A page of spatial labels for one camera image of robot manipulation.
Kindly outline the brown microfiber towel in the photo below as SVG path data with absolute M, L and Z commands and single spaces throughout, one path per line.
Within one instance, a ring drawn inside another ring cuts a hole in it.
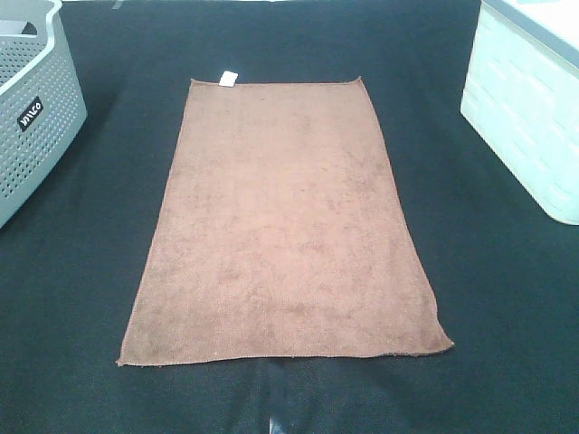
M 451 347 L 365 84 L 193 80 L 118 365 Z

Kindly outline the black fabric table cover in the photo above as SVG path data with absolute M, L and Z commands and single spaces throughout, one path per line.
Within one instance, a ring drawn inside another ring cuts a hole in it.
M 1 230 L 4 433 L 575 433 L 578 230 L 460 114 L 476 1 L 67 2 L 88 116 Z M 454 346 L 118 366 L 191 80 L 361 78 Z

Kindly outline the pale green plastic bin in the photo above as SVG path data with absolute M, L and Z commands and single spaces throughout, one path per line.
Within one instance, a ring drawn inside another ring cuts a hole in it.
M 460 112 L 547 215 L 578 223 L 577 2 L 481 2 Z

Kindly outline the grey perforated plastic basket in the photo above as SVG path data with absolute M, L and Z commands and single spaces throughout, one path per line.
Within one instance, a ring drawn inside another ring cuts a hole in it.
M 4 1 L 1 18 L 34 34 L 1 37 L 1 222 L 62 158 L 87 118 L 60 1 Z

